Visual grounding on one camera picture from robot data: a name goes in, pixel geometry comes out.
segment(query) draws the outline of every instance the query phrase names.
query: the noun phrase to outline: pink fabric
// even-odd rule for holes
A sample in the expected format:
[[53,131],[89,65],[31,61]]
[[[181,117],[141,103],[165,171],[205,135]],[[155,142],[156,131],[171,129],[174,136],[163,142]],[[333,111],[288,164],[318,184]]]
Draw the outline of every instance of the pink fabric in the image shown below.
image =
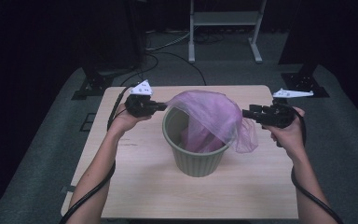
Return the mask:
[[189,115],[182,143],[188,151],[212,152],[224,144],[237,152],[252,152],[257,148],[255,124],[244,119],[240,108],[225,94],[212,91],[184,91],[167,106],[177,107]]

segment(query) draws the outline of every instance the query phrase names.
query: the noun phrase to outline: dark background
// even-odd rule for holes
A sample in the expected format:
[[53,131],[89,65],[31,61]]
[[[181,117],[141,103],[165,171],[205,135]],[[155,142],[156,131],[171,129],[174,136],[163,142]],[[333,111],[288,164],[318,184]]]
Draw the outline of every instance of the dark background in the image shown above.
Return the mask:
[[[196,9],[253,9],[259,4],[221,2],[199,0]],[[81,59],[136,66],[142,60],[142,37],[137,31],[188,27],[187,1],[134,5],[142,24],[134,25],[128,11],[122,14],[125,6],[119,0],[98,5],[92,1],[0,1],[0,197],[63,83],[82,66]],[[104,17],[109,10],[117,17]],[[262,32],[289,29],[281,63],[316,60],[337,77],[358,107],[358,2],[269,1]],[[96,35],[101,30],[106,33]],[[103,42],[107,37],[112,42]],[[127,63],[118,62],[122,57],[128,58]]]

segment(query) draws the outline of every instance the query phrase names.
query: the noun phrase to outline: white metal frame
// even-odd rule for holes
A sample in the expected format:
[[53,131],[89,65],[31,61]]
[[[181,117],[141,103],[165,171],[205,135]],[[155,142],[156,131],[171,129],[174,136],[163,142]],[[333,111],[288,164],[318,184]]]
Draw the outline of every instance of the white metal frame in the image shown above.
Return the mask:
[[256,45],[261,21],[263,20],[264,9],[267,0],[262,0],[258,11],[241,12],[194,12],[194,0],[190,0],[190,39],[188,41],[188,60],[196,61],[194,49],[194,27],[208,25],[254,25],[255,31],[252,37],[248,38],[256,63],[262,63],[260,52]]

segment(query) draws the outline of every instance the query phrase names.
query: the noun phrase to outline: black base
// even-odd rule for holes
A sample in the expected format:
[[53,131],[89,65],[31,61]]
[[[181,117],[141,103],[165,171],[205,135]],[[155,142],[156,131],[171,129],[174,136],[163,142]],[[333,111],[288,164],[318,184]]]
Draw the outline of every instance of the black base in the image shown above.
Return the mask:
[[313,77],[300,76],[298,73],[282,73],[281,76],[289,91],[313,91],[313,96],[310,97],[330,97]]
[[90,82],[87,78],[83,81],[79,91],[75,91],[71,100],[86,100],[88,96],[103,96],[105,90],[110,87],[112,78],[103,78],[102,83]]

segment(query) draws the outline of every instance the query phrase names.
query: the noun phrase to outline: wooden table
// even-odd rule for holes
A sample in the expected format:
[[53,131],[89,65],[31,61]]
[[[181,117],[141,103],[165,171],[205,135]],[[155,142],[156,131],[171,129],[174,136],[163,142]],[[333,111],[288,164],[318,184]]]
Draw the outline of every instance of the wooden table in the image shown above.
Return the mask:
[[[241,109],[250,104],[271,105],[266,86],[152,87],[152,100],[167,102],[188,90],[225,94]],[[89,138],[76,168],[75,186],[89,166],[106,133],[106,123],[123,88],[106,90]],[[117,169],[111,179],[103,217],[120,218],[297,218],[296,190],[290,180],[292,163],[284,149],[275,146],[269,132],[256,124],[259,147],[239,154],[229,148],[216,171],[190,177],[176,166],[162,134],[166,113],[156,112],[125,133],[118,143]],[[68,192],[62,214],[68,209]]]

